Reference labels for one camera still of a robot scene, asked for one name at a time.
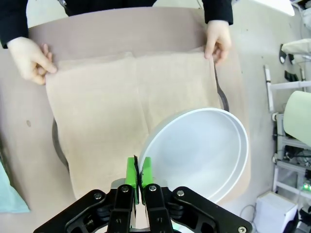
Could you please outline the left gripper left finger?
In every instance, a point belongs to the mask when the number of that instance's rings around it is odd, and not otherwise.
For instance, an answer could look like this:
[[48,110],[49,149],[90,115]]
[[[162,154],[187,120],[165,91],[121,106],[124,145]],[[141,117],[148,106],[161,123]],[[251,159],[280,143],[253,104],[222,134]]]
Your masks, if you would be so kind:
[[136,214],[139,204],[138,158],[127,159],[126,177],[115,180],[108,193],[94,189],[34,230],[35,233],[94,233],[109,223],[114,207]]

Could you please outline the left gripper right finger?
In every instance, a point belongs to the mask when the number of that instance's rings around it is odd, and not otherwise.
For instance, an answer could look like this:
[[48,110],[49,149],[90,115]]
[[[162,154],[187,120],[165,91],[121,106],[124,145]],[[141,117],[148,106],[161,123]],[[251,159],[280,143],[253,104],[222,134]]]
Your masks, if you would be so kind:
[[245,219],[180,186],[171,191],[154,182],[151,158],[145,158],[141,170],[142,200],[148,215],[150,232],[173,233],[173,223],[193,233],[250,233]]

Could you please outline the person's right hand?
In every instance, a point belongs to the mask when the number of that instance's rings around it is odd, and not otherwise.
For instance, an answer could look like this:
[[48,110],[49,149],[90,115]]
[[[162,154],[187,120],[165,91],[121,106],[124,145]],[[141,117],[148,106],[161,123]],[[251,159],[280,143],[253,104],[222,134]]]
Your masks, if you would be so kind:
[[28,38],[18,37],[8,42],[7,48],[21,77],[27,81],[44,85],[45,75],[57,72],[53,54],[47,44],[39,46]]

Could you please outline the person's left hand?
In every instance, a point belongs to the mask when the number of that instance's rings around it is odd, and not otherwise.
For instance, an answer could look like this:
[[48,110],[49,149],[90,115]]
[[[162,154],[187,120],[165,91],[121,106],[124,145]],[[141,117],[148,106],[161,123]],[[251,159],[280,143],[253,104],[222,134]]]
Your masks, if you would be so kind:
[[215,65],[223,62],[232,46],[229,23],[223,20],[210,21],[207,24],[206,36],[205,58],[213,59]]

